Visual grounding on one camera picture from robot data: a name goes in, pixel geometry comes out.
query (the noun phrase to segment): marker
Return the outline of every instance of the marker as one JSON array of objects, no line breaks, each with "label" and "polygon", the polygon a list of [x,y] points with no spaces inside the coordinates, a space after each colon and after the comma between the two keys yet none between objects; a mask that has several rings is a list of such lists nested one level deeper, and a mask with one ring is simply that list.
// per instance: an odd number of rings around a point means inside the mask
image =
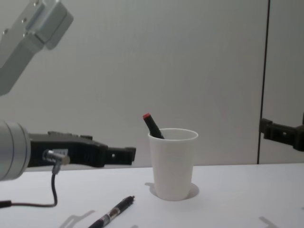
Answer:
[{"label": "marker", "polygon": [[102,216],[99,220],[93,223],[89,228],[103,228],[108,225],[115,217],[119,216],[123,211],[125,211],[134,202],[135,196],[129,196],[124,198],[119,204],[117,204],[112,210],[107,214]]},{"label": "marker", "polygon": [[164,139],[160,129],[158,128],[158,126],[154,122],[150,113],[147,113],[147,114],[143,115],[142,117],[143,117],[143,120],[146,122],[146,124],[147,124],[147,126],[150,130],[150,135],[155,137],[155,138]]}]

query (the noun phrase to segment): gray wall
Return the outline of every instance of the gray wall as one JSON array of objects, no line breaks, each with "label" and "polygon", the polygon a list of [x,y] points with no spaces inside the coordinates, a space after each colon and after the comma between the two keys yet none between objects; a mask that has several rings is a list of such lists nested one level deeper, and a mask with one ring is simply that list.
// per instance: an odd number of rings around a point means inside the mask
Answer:
[{"label": "gray wall", "polygon": [[[269,18],[263,117],[293,127],[304,112],[303,9],[301,0],[273,0]],[[304,153],[262,139],[260,162],[304,162]]]},{"label": "gray wall", "polygon": [[[161,127],[199,133],[196,164],[256,163],[267,1],[63,2],[74,23],[0,98],[1,118],[136,146],[142,167],[151,112]],[[0,30],[26,3],[1,1]]]}]

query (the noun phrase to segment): table surface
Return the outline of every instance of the table surface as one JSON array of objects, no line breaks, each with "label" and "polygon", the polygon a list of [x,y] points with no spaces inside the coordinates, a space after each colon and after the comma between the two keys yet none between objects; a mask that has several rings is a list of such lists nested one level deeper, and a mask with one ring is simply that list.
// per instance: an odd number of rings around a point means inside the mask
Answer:
[{"label": "table surface", "polygon": [[[199,166],[189,199],[153,194],[151,168],[61,171],[58,205],[0,209],[2,228],[87,228],[123,198],[135,203],[107,228],[302,228],[304,164]],[[51,203],[51,172],[0,183],[0,200]]]}]

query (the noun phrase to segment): white paper cup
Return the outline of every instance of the white paper cup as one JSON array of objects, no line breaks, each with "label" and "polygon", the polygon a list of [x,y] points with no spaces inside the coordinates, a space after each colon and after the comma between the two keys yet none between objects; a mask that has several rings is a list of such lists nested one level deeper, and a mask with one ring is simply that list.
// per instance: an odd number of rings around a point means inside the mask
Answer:
[{"label": "white paper cup", "polygon": [[194,131],[177,128],[161,129],[161,133],[165,139],[148,134],[155,191],[163,200],[183,200],[191,187],[199,135]]}]

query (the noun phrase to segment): cable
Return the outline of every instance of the cable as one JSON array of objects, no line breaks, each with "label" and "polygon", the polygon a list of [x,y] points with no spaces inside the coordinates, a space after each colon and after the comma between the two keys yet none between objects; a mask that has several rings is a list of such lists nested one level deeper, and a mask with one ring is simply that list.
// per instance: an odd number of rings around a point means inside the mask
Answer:
[{"label": "cable", "polygon": [[56,188],[55,188],[55,176],[56,176],[56,174],[53,174],[52,179],[51,179],[52,192],[53,192],[53,196],[54,196],[53,204],[12,203],[10,200],[8,200],[8,201],[0,201],[0,208],[7,208],[7,207],[12,207],[12,206],[38,207],[38,208],[55,207],[58,203],[58,198],[57,198],[57,193],[56,193]]}]

